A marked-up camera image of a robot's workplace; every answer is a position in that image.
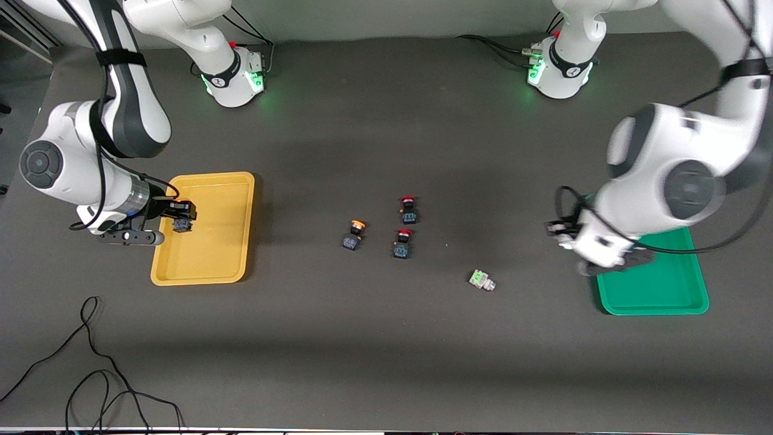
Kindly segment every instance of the cable connector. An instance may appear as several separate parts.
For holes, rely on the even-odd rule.
[[[542,50],[538,48],[522,48],[521,56],[532,57],[535,59],[542,59]]]

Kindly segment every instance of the black cable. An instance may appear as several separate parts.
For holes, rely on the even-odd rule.
[[[235,8],[233,5],[231,5],[231,10],[232,10],[232,11],[234,11],[234,12],[235,12],[235,13],[236,13],[236,14],[239,16],[239,18],[241,18],[241,19],[242,19],[242,21],[244,21],[244,22],[245,22],[245,23],[246,23],[246,24],[247,24],[247,25],[250,27],[250,29],[252,29],[252,30],[254,30],[254,31],[255,31],[255,33],[257,34],[257,37],[258,37],[258,38],[262,39],[263,41],[265,41],[265,42],[266,42],[266,44],[268,44],[268,45],[270,45],[270,46],[273,46],[273,45],[274,45],[274,43],[273,43],[273,42],[271,42],[270,40],[266,39],[266,38],[263,36],[263,34],[262,34],[262,33],[258,32],[258,31],[257,31],[257,29],[255,29],[255,26],[253,26],[253,25],[252,25],[252,23],[250,23],[249,21],[247,21],[247,19],[246,19],[246,18],[244,18],[244,15],[241,15],[241,12],[237,11],[237,9],[236,9],[236,8]]]
[[[83,35],[88,40],[89,44],[94,48],[96,51],[100,51],[100,47],[97,44],[97,39],[94,37],[94,34],[91,33],[91,31],[86,26],[86,23],[83,22],[80,15],[77,14],[75,9],[73,9],[73,6],[67,1],[67,0],[57,0],[62,6],[62,9],[67,13],[67,15],[70,16],[70,18],[75,22],[75,25],[78,27],[78,29],[83,33]],[[102,119],[102,109],[104,108],[104,103],[107,101],[107,80],[108,80],[108,69],[107,67],[104,67],[104,79],[102,81],[102,94],[100,96],[100,99],[98,101],[97,106],[97,113],[99,114],[100,119]],[[71,231],[82,231],[86,228],[89,228],[94,222],[99,219],[100,214],[102,214],[102,210],[104,210],[104,202],[105,197],[107,196],[107,185],[105,182],[105,175],[104,175],[104,164],[102,162],[102,158],[100,158],[100,152],[102,151],[102,145],[98,142],[96,142],[96,151],[97,151],[97,167],[99,168],[99,174],[100,174],[100,200],[99,205],[97,206],[97,212],[94,214],[94,216],[91,218],[90,221],[88,221],[86,224],[82,222],[76,222],[74,224],[71,224],[68,228]]]
[[[247,35],[250,35],[250,36],[252,36],[253,38],[258,38],[258,39],[260,39],[261,41],[265,42],[265,43],[266,43],[266,44],[268,44],[268,45],[271,45],[271,44],[273,44],[271,41],[269,41],[268,39],[265,39],[263,36],[258,36],[258,35],[256,35],[256,34],[254,34],[254,33],[250,32],[249,30],[245,29],[244,27],[242,27],[242,26],[239,26],[239,25],[238,25],[238,24],[236,24],[236,23],[235,23],[235,22],[234,22],[232,19],[228,18],[227,16],[223,15],[223,18],[224,18],[226,21],[228,21],[229,23],[231,23],[231,25],[232,25],[233,27],[236,27],[237,29],[241,30],[242,32],[246,33]]]
[[[696,101],[698,101],[698,100],[703,100],[704,98],[708,97],[709,95],[711,95],[711,94],[715,94],[715,93],[716,93],[716,92],[718,92],[720,89],[722,89],[722,87],[723,87],[723,85],[722,85],[722,84],[718,84],[717,86],[715,86],[715,87],[712,87],[712,88],[711,88],[711,89],[709,89],[708,91],[706,91],[706,92],[703,92],[702,94],[700,94],[700,95],[697,95],[697,96],[695,96],[695,97],[692,97],[691,99],[689,99],[689,100],[687,100],[687,101],[683,102],[682,104],[678,105],[677,107],[678,107],[678,108],[685,108],[685,107],[689,106],[690,104],[692,104],[692,103],[694,103],[694,102],[696,102]]]
[[[561,11],[558,11],[556,12],[556,15],[553,15],[553,19],[550,20],[550,23],[545,28],[545,33],[548,35],[550,35],[550,27],[553,25],[553,22],[556,21],[556,18],[558,18],[559,15],[561,15]]]
[[[86,299],[86,302],[88,302],[92,298],[96,299],[95,296],[92,296],[92,297]],[[95,312],[96,312],[96,310],[91,311],[91,313],[89,313],[88,317],[86,317],[86,320],[78,328],[76,328],[76,330],[74,330],[72,332],[72,334],[70,334],[70,336],[67,337],[67,339],[64,341],[64,343],[62,343],[62,345],[59,346],[51,355],[49,355],[49,356],[47,356],[47,357],[45,357],[45,358],[43,358],[41,360],[33,362],[32,365],[30,365],[29,368],[27,368],[27,371],[24,372],[24,375],[22,375],[22,377],[17,381],[17,383],[15,385],[13,385],[13,387],[11,387],[10,390],[8,390],[8,392],[2,397],[2,399],[0,399],[0,403],[3,403],[19,387],[19,385],[21,385],[22,382],[24,382],[24,380],[27,379],[27,376],[29,376],[29,373],[35,368],[36,365],[38,365],[38,364],[40,364],[42,362],[46,362],[46,361],[50,360],[51,358],[57,356],[64,348],[66,348],[67,345],[70,344],[70,342],[73,340],[73,337],[75,337],[79,332],[81,332],[86,327],[86,324],[91,320],[91,317],[94,316]]]
[[[97,40],[94,37],[94,34],[91,33],[91,31],[86,26],[85,22],[83,22],[81,17],[73,9],[72,5],[68,2],[68,0],[57,0],[57,1],[62,6],[62,8],[65,10],[65,12],[67,12],[67,15],[69,15],[70,18],[75,22],[75,24],[78,27],[78,29],[86,36],[86,39],[88,39],[89,44],[91,44],[91,46],[94,48],[94,50],[97,51],[97,52],[101,51],[101,48],[97,44]],[[97,106],[97,113],[98,113],[100,122],[102,120],[102,113],[103,113],[103,110],[104,110],[104,105],[107,102],[107,89],[108,89],[107,82],[108,81],[109,81],[109,70],[108,70],[108,67],[105,66],[104,67],[104,79],[102,81],[102,92],[101,92],[101,95],[100,95],[100,99],[97,101],[97,104],[98,104],[98,106]],[[96,140],[95,140],[95,142],[96,142],[96,151],[97,151],[97,167],[99,168],[99,173],[100,173],[100,201],[99,201],[99,204],[97,205],[97,212],[94,214],[94,216],[91,218],[91,220],[88,221],[86,224],[83,224],[81,222],[75,222],[74,224],[71,224],[69,226],[70,230],[72,230],[72,231],[82,231],[84,229],[89,228],[94,222],[96,222],[99,219],[100,215],[102,214],[102,211],[104,210],[105,198],[107,196],[107,186],[106,186],[106,182],[105,182],[104,163],[102,161],[103,157],[108,159],[108,160],[110,160],[111,163],[113,163],[114,165],[122,168],[123,170],[125,170],[125,171],[127,171],[129,173],[133,173],[134,175],[140,177],[141,180],[152,180],[152,181],[155,181],[156,183],[159,183],[159,184],[161,184],[163,186],[167,186],[167,187],[172,188],[175,191],[175,196],[172,199],[177,199],[179,197],[179,195],[180,195],[179,190],[177,190],[177,188],[174,187],[173,185],[171,185],[170,183],[168,183],[168,182],[166,182],[164,180],[160,180],[159,178],[155,178],[153,176],[149,176],[146,173],[138,172],[138,171],[133,170],[132,168],[126,166],[126,165],[123,165],[123,164],[117,162],[112,156],[110,156],[110,154],[108,154],[105,151],[105,149],[102,146],[102,144],[100,144]]]
[[[121,397],[122,397],[124,394],[131,394],[131,393],[132,393],[132,391],[130,391],[130,390],[124,390],[124,391],[122,391],[122,392],[119,392],[117,395],[115,395],[115,397],[114,397],[114,398],[113,398],[113,399],[110,401],[110,403],[109,403],[109,404],[107,404],[107,406],[106,406],[106,407],[103,407],[103,409],[102,409],[102,413],[100,414],[100,416],[99,416],[99,419],[102,419],[102,418],[104,418],[104,415],[107,413],[107,411],[108,411],[108,410],[109,410],[109,409],[110,409],[110,408],[113,406],[113,404],[114,404],[114,403],[115,403],[115,402],[116,402],[116,401],[117,401],[119,398],[121,398]],[[166,405],[170,405],[170,406],[172,406],[172,407],[175,409],[175,417],[177,418],[177,429],[178,429],[178,431],[179,431],[180,433],[182,433],[182,427],[186,425],[186,421],[185,421],[185,419],[182,417],[182,411],[180,410],[180,407],[179,407],[179,406],[177,406],[177,404],[176,404],[176,403],[174,403],[174,402],[169,402],[168,400],[164,400],[164,399],[159,399],[158,397],[151,396],[151,395],[149,395],[149,394],[147,394],[147,393],[144,393],[144,392],[139,392],[139,391],[137,391],[137,392],[135,392],[135,393],[136,393],[137,395],[139,395],[139,396],[142,396],[142,397],[148,398],[148,399],[150,399],[150,400],[154,400],[154,401],[156,401],[156,402],[159,402],[159,403],[164,403],[164,404],[166,404]],[[99,421],[100,421],[99,419],[97,419],[97,421],[96,421],[96,422],[94,422],[94,425],[91,427],[91,429],[92,429],[92,430],[93,430],[95,427],[97,427],[97,424],[98,424],[98,423],[99,423]]]
[[[113,158],[113,156],[108,154],[107,151],[105,151],[104,149],[102,149],[102,156],[105,159],[110,160],[110,162],[113,163],[115,166],[118,166],[119,168],[121,168],[121,169],[123,169],[123,170],[125,170],[125,171],[127,171],[129,173],[133,173],[134,175],[138,176],[140,180],[143,180],[143,181],[150,180],[150,181],[153,181],[153,182],[155,182],[157,184],[160,184],[162,186],[165,186],[165,187],[168,187],[168,188],[174,190],[175,194],[172,196],[172,199],[176,200],[177,198],[180,197],[180,191],[177,189],[177,187],[174,187],[169,182],[161,180],[160,178],[156,178],[154,176],[149,176],[147,173],[142,173],[142,172],[139,172],[137,170],[133,170],[132,168],[130,168],[130,167],[128,167],[128,166],[126,166],[126,165],[124,165],[122,163],[119,163],[116,159]]]
[[[97,306],[99,305],[99,299],[96,298],[95,296],[92,296],[92,297],[94,298],[94,308],[93,308],[92,312],[94,312],[94,311],[97,310]],[[126,379],[126,376],[124,375],[124,373],[118,368],[118,363],[110,355],[103,354],[103,353],[101,353],[101,352],[99,352],[97,350],[97,346],[94,343],[94,338],[91,335],[91,326],[89,326],[89,324],[85,320],[83,320],[83,310],[86,308],[87,302],[84,302],[83,306],[80,308],[80,319],[83,321],[83,324],[86,325],[86,335],[87,335],[88,341],[89,341],[89,348],[91,348],[91,351],[95,355],[101,356],[102,358],[106,358],[108,361],[110,361],[110,364],[113,366],[113,370],[118,375],[118,377],[121,378],[121,381],[123,381],[124,386],[126,387],[126,389],[131,391],[131,395],[132,395],[132,397],[135,400],[135,404],[137,405],[137,414],[139,414],[140,419],[145,424],[145,427],[150,427],[150,424],[148,423],[148,420],[145,419],[145,415],[142,413],[142,407],[140,406],[140,402],[137,399],[137,392],[131,387],[131,385],[129,384],[129,380]]]
[[[531,68],[530,65],[528,65],[526,63],[518,63],[515,60],[512,60],[509,57],[505,56],[505,54],[502,53],[501,51],[499,51],[499,50],[504,50],[504,51],[507,51],[508,53],[518,53],[518,54],[520,54],[521,53],[520,50],[515,50],[513,48],[510,48],[510,47],[507,47],[507,46],[503,46],[502,44],[497,43],[496,41],[492,41],[489,38],[485,38],[484,36],[460,35],[460,36],[457,36],[457,38],[471,39],[471,40],[475,40],[475,41],[480,41],[481,43],[483,43],[483,45],[487,46],[491,51],[493,51],[494,54],[496,54],[500,59],[504,60],[505,62],[509,63],[510,65],[513,65],[515,67]]]
[[[91,307],[90,310],[87,310],[87,307],[89,306],[90,303],[93,303],[93,306]],[[78,385],[73,390],[73,392],[70,394],[70,398],[67,400],[67,405],[66,405],[66,408],[65,408],[65,412],[67,413],[68,410],[70,409],[72,401],[73,401],[73,397],[77,393],[78,389],[82,386],[82,384],[85,383],[85,381],[87,381],[92,376],[95,376],[96,374],[102,374],[102,376],[106,378],[106,383],[108,385],[107,388],[109,389],[110,388],[109,387],[109,380],[107,380],[106,374],[111,374],[111,375],[115,374],[124,383],[124,385],[126,387],[126,390],[121,392],[121,393],[118,393],[118,395],[116,395],[116,397],[114,397],[113,400],[110,401],[109,405],[106,405],[106,403],[107,403],[107,396],[108,396],[109,392],[105,393],[105,399],[102,402],[102,407],[100,408],[100,416],[97,419],[97,422],[94,424],[94,427],[96,427],[97,425],[101,424],[101,420],[104,418],[105,413],[110,409],[110,406],[113,403],[115,403],[115,400],[118,398],[118,396],[122,396],[124,394],[131,394],[133,399],[134,399],[135,405],[137,407],[137,414],[140,416],[140,419],[142,420],[142,422],[145,425],[146,429],[150,430],[150,424],[148,423],[147,419],[145,418],[144,413],[142,412],[142,407],[141,407],[140,402],[138,400],[138,396],[142,396],[142,397],[154,400],[156,402],[164,403],[164,404],[167,404],[167,405],[170,405],[170,406],[174,407],[175,408],[175,414],[176,414],[177,419],[178,419],[178,427],[182,431],[182,426],[185,425],[185,420],[182,418],[182,412],[180,411],[180,408],[179,408],[179,406],[177,406],[176,403],[168,401],[168,400],[160,399],[158,397],[149,395],[148,393],[139,392],[139,391],[134,390],[131,387],[131,385],[129,384],[129,381],[126,379],[126,376],[124,375],[124,373],[118,368],[117,362],[110,355],[103,354],[103,353],[101,353],[101,352],[99,352],[97,350],[96,344],[94,343],[94,337],[92,335],[91,326],[90,326],[89,322],[94,317],[94,314],[97,312],[97,308],[98,307],[99,307],[99,299],[96,296],[90,296],[90,297],[86,298],[86,300],[83,302],[83,305],[80,307],[80,321],[81,321],[81,325],[78,328],[76,328],[76,330],[74,330],[70,334],[70,336],[67,337],[67,339],[64,341],[64,343],[62,343],[51,355],[49,355],[49,356],[47,356],[47,357],[45,357],[45,358],[43,358],[43,359],[41,359],[39,361],[36,361],[32,365],[30,365],[29,368],[27,368],[27,371],[24,373],[24,375],[22,375],[22,377],[17,381],[17,383],[15,385],[13,385],[13,387],[11,387],[11,389],[2,397],[2,399],[0,399],[0,403],[5,401],[27,379],[27,377],[29,376],[29,373],[38,364],[40,364],[42,362],[45,362],[45,361],[48,361],[49,359],[51,359],[54,356],[56,356],[57,354],[59,354],[73,340],[73,338],[79,332],[81,332],[83,329],[86,329],[87,338],[88,338],[88,341],[89,341],[89,348],[91,349],[91,351],[95,355],[100,356],[102,358],[106,358],[107,360],[109,360],[111,365],[113,366],[113,371],[110,371],[110,370],[107,370],[107,369],[95,370],[95,371],[89,373],[85,378],[83,378],[78,383]],[[68,429],[69,429],[69,424],[70,424],[69,416],[66,414],[65,415],[65,426]]]
[[[761,46],[759,46],[757,44],[756,40],[754,39],[754,22],[755,22],[756,17],[757,17],[757,6],[754,3],[754,0],[750,0],[749,1],[749,15],[751,17],[751,27],[750,28],[746,27],[746,25],[741,21],[741,17],[738,15],[738,12],[735,10],[735,8],[733,8],[733,6],[727,0],[722,0],[722,2],[724,4],[725,8],[727,9],[727,11],[730,12],[730,14],[733,16],[733,19],[736,22],[736,24],[744,31],[744,34],[746,34],[746,36],[748,38],[748,44],[746,45],[746,49],[745,49],[744,54],[741,57],[741,59],[747,59],[749,57],[749,54],[751,53],[752,47],[756,47],[757,50],[760,52],[760,54],[764,57],[765,54],[762,51]],[[688,106],[688,105],[690,105],[690,104],[692,104],[692,103],[694,103],[694,102],[696,102],[698,100],[702,100],[705,97],[708,97],[709,95],[715,94],[720,89],[722,89],[722,87],[724,85],[725,85],[725,83],[720,83],[717,86],[712,87],[708,91],[705,91],[705,92],[703,92],[700,95],[697,95],[697,96],[692,97],[691,99],[689,99],[687,101],[684,101],[682,104],[679,104],[679,106],[677,106],[677,107],[685,108],[686,106]]]
[[[110,379],[107,377],[106,373],[113,375],[113,372],[111,372],[110,370],[105,370],[105,369],[94,370],[93,372],[86,375],[86,377],[81,379],[80,382],[78,382],[78,385],[76,385],[75,389],[73,389],[73,391],[70,393],[70,397],[67,398],[67,405],[64,407],[64,433],[65,434],[70,433],[70,407],[73,405],[73,398],[75,397],[75,393],[77,393],[80,387],[84,383],[86,383],[86,381],[89,380],[91,376],[94,376],[94,375],[102,375],[102,378],[104,378],[104,398],[102,399],[102,407],[100,407],[100,417],[99,419],[97,419],[97,422],[99,423],[99,433],[102,433],[102,411],[105,410],[107,397],[110,395]]]
[[[757,40],[754,38],[754,19],[752,19],[751,27],[746,27],[744,24],[744,20],[741,19],[741,16],[738,15],[738,11],[735,10],[735,8],[730,4],[728,0],[722,0],[722,4],[724,5],[725,9],[730,13],[730,15],[733,16],[733,20],[738,25],[738,27],[741,28],[741,30],[744,31],[746,34],[746,37],[749,39],[749,44],[756,48],[760,54],[763,57],[766,57],[765,52],[762,50],[762,45],[760,45]],[[750,6],[750,12],[754,13],[755,8],[753,5]]]
[[[492,45],[492,46],[494,46],[494,47],[496,47],[496,48],[498,48],[498,49],[500,49],[502,51],[506,51],[508,53],[514,53],[514,54],[519,54],[519,55],[521,54],[521,50],[518,50],[518,49],[515,49],[515,48],[512,48],[512,47],[508,47],[508,46],[503,45],[503,44],[500,44],[500,43],[496,42],[495,40],[493,40],[491,38],[486,38],[485,36],[465,34],[465,35],[459,35],[459,36],[457,36],[457,38],[472,39],[474,41],[480,41],[480,42],[482,42],[484,44],[487,44],[487,45],[490,44],[490,45]]]
[[[195,62],[195,61],[192,61],[192,62],[191,62],[191,66],[188,68],[188,72],[189,72],[189,73],[191,73],[191,75],[192,75],[192,76],[194,76],[194,77],[198,77],[199,75],[201,75],[201,70],[199,70],[199,73],[198,73],[198,74],[194,73],[194,72],[193,72],[193,67],[195,67],[195,66],[196,66],[196,62]]]
[[[558,27],[558,25],[559,25],[559,24],[561,24],[562,22],[564,22],[564,17],[563,17],[563,16],[561,17],[561,19],[560,19],[560,20],[558,20],[558,22],[557,22],[557,23],[556,23],[556,24],[555,24],[553,27],[551,27],[550,29],[548,29],[548,31],[547,31],[547,34],[548,34],[548,35],[550,35],[551,33],[553,33],[553,31],[554,31],[554,30],[555,30],[555,29]]]

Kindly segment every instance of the yellow tray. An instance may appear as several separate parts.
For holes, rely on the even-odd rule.
[[[248,172],[176,176],[180,197],[196,205],[189,232],[162,217],[164,242],[155,247],[150,279],[156,286],[235,283],[247,268],[255,177]]]

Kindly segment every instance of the green led light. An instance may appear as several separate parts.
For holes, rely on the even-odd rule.
[[[529,83],[538,84],[542,77],[542,72],[545,71],[545,60],[540,59],[537,65],[532,66],[532,72],[529,73]]]
[[[587,71],[585,72],[585,77],[583,77],[582,79],[582,84],[587,83],[587,78],[591,75],[591,68],[593,68],[593,62],[591,62],[591,64],[587,66]]]
[[[203,81],[204,86],[206,86],[206,93],[212,95],[212,89],[209,89],[209,83],[207,83],[206,78],[204,78],[204,74],[201,74],[201,81]]]
[[[247,82],[256,94],[263,91],[263,78],[261,77],[261,73],[244,71],[244,76],[247,78]]]

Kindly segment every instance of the velcro strap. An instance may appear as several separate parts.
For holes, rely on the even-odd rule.
[[[550,48],[547,51],[548,57],[550,58],[550,61],[555,65],[556,68],[558,68],[561,71],[561,74],[565,78],[575,78],[580,75],[581,72],[585,71],[585,68],[588,67],[588,65],[591,64],[593,59],[588,59],[584,61],[583,63],[571,63],[569,61],[566,61],[561,58],[561,56],[558,55],[558,51],[556,50],[556,41],[554,40],[550,44]]]
[[[89,126],[91,127],[91,135],[94,136],[94,141],[100,144],[105,151],[113,156],[116,156],[119,159],[126,159],[127,156],[121,151],[118,151],[115,142],[113,142],[113,139],[107,134],[107,129],[104,127],[104,124],[102,124],[99,112],[97,111],[98,105],[99,101],[95,101],[89,110]]]
[[[145,57],[140,53],[129,51],[123,48],[113,48],[105,51],[97,51],[97,60],[103,67],[107,65],[118,65],[121,63],[134,63],[136,65],[148,66],[145,63]]]
[[[768,66],[769,59],[743,59],[722,70],[720,83],[726,84],[735,77],[769,76],[771,69]]]

